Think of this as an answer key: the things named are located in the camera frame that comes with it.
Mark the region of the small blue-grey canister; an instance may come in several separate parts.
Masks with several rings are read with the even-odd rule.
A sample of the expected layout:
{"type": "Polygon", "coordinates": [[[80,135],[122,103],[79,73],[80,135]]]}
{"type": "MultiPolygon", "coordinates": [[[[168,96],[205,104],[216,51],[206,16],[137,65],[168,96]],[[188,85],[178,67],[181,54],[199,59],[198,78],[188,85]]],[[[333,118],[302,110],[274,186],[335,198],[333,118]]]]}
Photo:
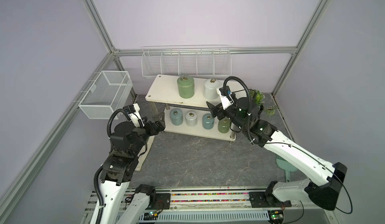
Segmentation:
{"type": "Polygon", "coordinates": [[[171,123],[174,126],[179,126],[183,123],[183,112],[179,108],[174,108],[169,113],[171,123]]]}

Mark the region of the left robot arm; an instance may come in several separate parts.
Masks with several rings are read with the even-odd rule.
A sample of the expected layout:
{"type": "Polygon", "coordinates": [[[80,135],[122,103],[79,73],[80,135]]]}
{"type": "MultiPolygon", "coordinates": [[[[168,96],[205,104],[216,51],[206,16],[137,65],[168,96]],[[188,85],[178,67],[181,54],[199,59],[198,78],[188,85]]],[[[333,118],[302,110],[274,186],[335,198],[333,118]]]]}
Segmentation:
{"type": "Polygon", "coordinates": [[[118,113],[123,113],[123,110],[115,111],[107,122],[110,152],[93,178],[97,195],[97,206],[91,219],[93,224],[114,223],[121,199],[139,164],[139,158],[147,152],[149,138],[165,129],[164,120],[158,116],[148,121],[137,114],[126,113],[124,116],[127,120],[112,127],[118,113]]]}

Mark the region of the large green tea canister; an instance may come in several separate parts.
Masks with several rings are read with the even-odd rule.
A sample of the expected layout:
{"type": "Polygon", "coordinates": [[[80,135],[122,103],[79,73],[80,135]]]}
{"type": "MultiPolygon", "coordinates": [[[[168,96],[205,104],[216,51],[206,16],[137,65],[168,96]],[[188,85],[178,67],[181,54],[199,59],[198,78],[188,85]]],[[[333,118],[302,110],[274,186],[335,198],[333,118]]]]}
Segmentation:
{"type": "Polygon", "coordinates": [[[179,96],[189,99],[195,94],[195,81],[191,76],[180,76],[177,79],[177,87],[179,96]]]}

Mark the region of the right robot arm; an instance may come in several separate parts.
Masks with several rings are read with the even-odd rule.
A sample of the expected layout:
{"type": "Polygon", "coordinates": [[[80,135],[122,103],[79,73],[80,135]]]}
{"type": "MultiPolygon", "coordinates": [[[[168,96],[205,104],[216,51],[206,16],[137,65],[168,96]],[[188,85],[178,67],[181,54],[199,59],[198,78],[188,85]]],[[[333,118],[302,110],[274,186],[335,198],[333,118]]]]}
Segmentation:
{"type": "Polygon", "coordinates": [[[289,184],[271,182],[265,192],[266,199],[311,201],[328,211],[337,208],[339,194],[345,189],[343,182],[348,168],[344,164],[323,160],[290,140],[277,127],[260,119],[259,108],[255,104],[248,107],[245,97],[234,104],[221,97],[220,104],[208,102],[207,106],[213,117],[228,118],[252,144],[282,157],[306,175],[305,180],[289,184]]]}

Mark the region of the large white tea canister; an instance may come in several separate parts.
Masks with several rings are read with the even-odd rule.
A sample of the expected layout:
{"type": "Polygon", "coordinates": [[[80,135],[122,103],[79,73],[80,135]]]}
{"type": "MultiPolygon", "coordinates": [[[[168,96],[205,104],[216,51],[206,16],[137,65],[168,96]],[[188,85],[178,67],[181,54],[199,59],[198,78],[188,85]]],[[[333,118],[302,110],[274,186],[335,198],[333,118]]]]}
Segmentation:
{"type": "Polygon", "coordinates": [[[220,82],[217,79],[206,79],[204,82],[204,97],[209,100],[218,98],[217,89],[220,87],[220,82]]]}

